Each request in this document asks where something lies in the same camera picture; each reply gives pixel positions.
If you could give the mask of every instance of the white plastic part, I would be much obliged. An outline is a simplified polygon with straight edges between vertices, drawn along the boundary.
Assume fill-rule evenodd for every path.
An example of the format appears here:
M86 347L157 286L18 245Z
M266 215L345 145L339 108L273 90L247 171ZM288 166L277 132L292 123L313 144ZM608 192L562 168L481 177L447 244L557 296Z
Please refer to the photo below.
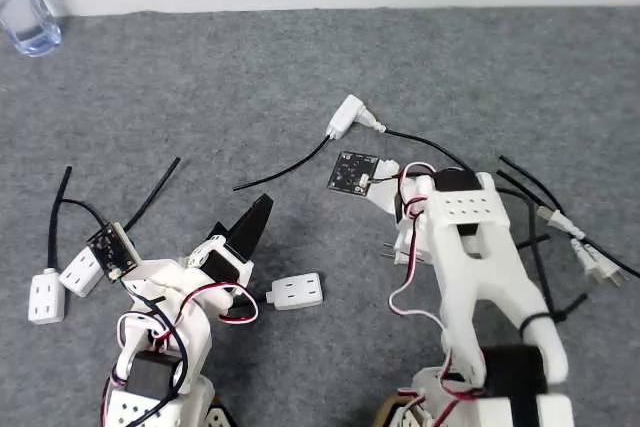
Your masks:
M573 409L568 397L561 394L538 395L540 427L573 427Z
M481 387L486 366L473 327L476 302L492 301L518 328L530 315L547 312L547 307L524 270L491 175L478 174L483 190L460 192L435 191L429 177L417 179L423 177L423 181L406 179L403 188L411 195L427 197L425 213L416 224L416 242L418 256L433 263L442 294L440 316L447 328L443 339L446 337L448 343L443 347L453 349L455 365L462 375L474 387ZM396 191L388 189L384 193L389 198L378 195L372 200L377 205L391 205ZM458 232L461 224L478 224L473 242L462 240ZM406 219L398 224L396 251L408 252L412 228L413 223ZM525 329L524 341L540 348L548 383L566 379L567 356L550 318L532 321Z
M229 262L238 271L238 284L246 287L251 279L253 272L253 262L241 262L235 255L227 250L225 243L227 239L222 235L215 235L196 247L191 255L187 258L187 268L199 269L205 263L211 252L215 251L220 254L227 262Z
M547 207L541 206L538 207L537 214L539 217L547 221L549 227L553 227L554 229L566 232L567 234L570 234L578 240L582 240L585 238L585 233L578 227L576 227L571 219L569 219L559 210L552 211Z
M271 284L271 292L267 292L267 302L273 304L276 310L319 305L322 303L320 276L310 273L275 280Z
M375 116L369 112L359 98L349 94L340 104L327 126L326 135L330 139L340 139L354 122L358 122L366 127L371 127L378 132L384 132L386 127L378 122Z
M173 268L175 264L175 266L180 267L176 262L171 262L172 261L165 262L164 264L158 263L156 266L162 268L161 266L164 265L165 267L169 266L169 268ZM163 296L165 299L157 304L158 308L161 309L169 319L175 319L177 317L180 305L185 295L179 290L165 285L157 285L152 280L147 280L142 284L133 285L131 285L131 280L127 280L125 285L147 299L154 299ZM133 300L134 304L131 310L139 312L147 312L149 310L137 298L133 297ZM211 328L203 308L196 302L189 302L182 311L182 319L179 324L176 325L176 330L185 344L189 358L189 370L182 387L180 387L180 393L187 394L191 389L192 380L200 373L207 354L211 350ZM147 331L144 328L140 328L138 329L138 333L139 332L144 332L146 335ZM140 336L135 333L134 335L127 334L124 348L122 349L116 363L116 373L118 374L118 377L127 379L129 376L131 362L133 361L135 354L149 346L150 344L148 339L141 339ZM176 356L180 355L178 344L175 342L173 337L170 338L169 349L166 353ZM181 367L182 364L179 365L176 371L176 378L180 375Z
M45 269L31 279L28 319L34 324L52 324L64 319L64 287L55 269Z
M85 247L60 274L60 283L80 297L86 297L104 272L89 247Z
M620 267L607 259L593 246L584 244L584 248L596 263L595 270L591 272L596 280L611 280L611 282L613 282L617 286L620 286L621 282L624 280L624 277L620 273Z
M189 395L180 395L169 402L148 420L145 427L199 427L203 425L207 409L214 397L211 381L199 376ZM111 394L107 409L106 427L123 427L139 418L145 410L152 409L158 403L141 395L131 394L122 388Z

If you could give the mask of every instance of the white wire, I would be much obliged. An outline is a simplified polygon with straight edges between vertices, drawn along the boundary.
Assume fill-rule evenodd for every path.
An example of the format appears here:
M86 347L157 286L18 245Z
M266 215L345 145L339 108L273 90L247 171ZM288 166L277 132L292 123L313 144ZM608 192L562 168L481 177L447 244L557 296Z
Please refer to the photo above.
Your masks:
M418 397L416 397L415 399L413 399L411 402L407 402L407 404L402 407L402 410L400 411L400 418L398 419L398 424L397 427L403 427L404 425L404 417L407 415L407 412L409 412L409 409L411 409L411 407L413 407L416 404L420 404L422 402L424 402L425 400L425 396L424 395L420 395Z
M191 297L189 299L189 302L193 301L193 299L195 299L198 295L202 294L203 292L207 292L211 289L224 289L224 288L230 288L233 287L234 289L238 289L240 290L240 292L247 298L249 299L249 302L251 303L251 305L253 306L253 315L251 317L249 317L248 319L238 319L238 320L233 320L233 319L222 319L220 318L220 322L224 322L225 324L250 324L251 322L254 322L257 318L258 315L260 314L260 311L258 309L258 303L256 302L256 300L253 298L253 296L247 291L247 289L245 289L243 286L241 286L240 284L236 284L236 283L222 283L220 285L212 285L211 287L207 288L207 289L203 289L200 292L196 292L195 294L193 294L193 297ZM175 325L178 325L178 323L180 322L181 319L178 319L178 321L175 323Z
M159 320L156 319L155 317L145 313L145 312L125 312L124 314L122 314L119 318L118 318L118 322L116 323L116 339L118 341L118 345L120 346L121 349L124 348L124 341L122 340L122 322L129 318L129 317L144 317L145 319L151 319L151 320L155 320L158 325L160 326L160 329L158 332L158 335L152 335L155 337L159 337L163 334L165 334L166 332L168 332L166 326Z

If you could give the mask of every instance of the plastic water bottle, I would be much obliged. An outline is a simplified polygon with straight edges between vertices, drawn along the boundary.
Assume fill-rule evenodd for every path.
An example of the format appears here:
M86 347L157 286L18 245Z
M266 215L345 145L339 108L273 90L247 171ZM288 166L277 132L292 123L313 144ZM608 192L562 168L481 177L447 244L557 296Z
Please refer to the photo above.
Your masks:
M60 27L44 0L0 0L0 24L21 53L39 57L60 44Z

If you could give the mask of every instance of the gray carpet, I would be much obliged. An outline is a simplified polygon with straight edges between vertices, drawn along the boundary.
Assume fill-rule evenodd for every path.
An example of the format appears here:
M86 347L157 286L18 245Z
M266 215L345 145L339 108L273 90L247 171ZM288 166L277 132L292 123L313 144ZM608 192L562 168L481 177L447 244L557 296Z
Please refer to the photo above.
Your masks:
M340 150L400 162L443 157L354 128L299 172L241 193L236 183L287 165L318 142L346 94L396 130L423 134L477 168L511 155L548 182L580 225L640 265L640 9L373 10L71 19L47 58L0 45L0 424L97 425L130 304L103 281L71 298L63 323L26 321L44 268L48 216L64 166L69 194L126 220L174 155L185 162L132 231L145 258L188 253L263 191L275 200L255 255L254 290L318 271L322 306L265 308L250 326L215 325L205 373L240 426L367 426L383 399L438 364L439 334L401 319L386 296L402 269L380 256L395 229L366 201L325 189ZM507 207L514 236L524 208ZM65 207L61 264L93 233ZM587 283L565 239L544 244L558 303ZM531 268L530 254L523 254ZM403 305L437 309L421 268ZM576 424L638 425L637 280L603 285L559 330ZM495 308L484 343L516 341Z

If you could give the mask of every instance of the red wire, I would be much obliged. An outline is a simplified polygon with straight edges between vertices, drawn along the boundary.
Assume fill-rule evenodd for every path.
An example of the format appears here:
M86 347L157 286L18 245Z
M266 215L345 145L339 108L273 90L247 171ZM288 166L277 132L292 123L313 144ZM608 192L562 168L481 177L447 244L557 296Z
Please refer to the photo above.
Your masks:
M201 287L198 287L194 291L190 292L184 298L182 303L180 304L180 308L178 309L178 315L176 316L176 322L178 322L178 320L182 316L182 311L184 310L185 306L189 303L189 301L191 299L193 299L200 292L204 292L205 290L212 289L212 288L219 288L219 287L243 287L243 286L238 284L238 283L236 283L236 282L213 282L211 284L205 284L205 285L203 285ZM220 320L225 321L225 322L232 322L232 323L233 322L243 322L243 321L251 319L252 317L253 317L252 315L245 316L245 317L229 317L227 315L218 316L218 318ZM156 340L163 341L163 340L168 339L169 337L171 337L171 332L166 332L165 334L161 335L160 337L157 337Z
M458 399L449 402L449 404L444 408L442 413L438 416L431 427L440 427L442 423L447 420L447 417L449 417L449 414L451 414L451 411L455 408L456 405L458 405L459 402L460 401Z

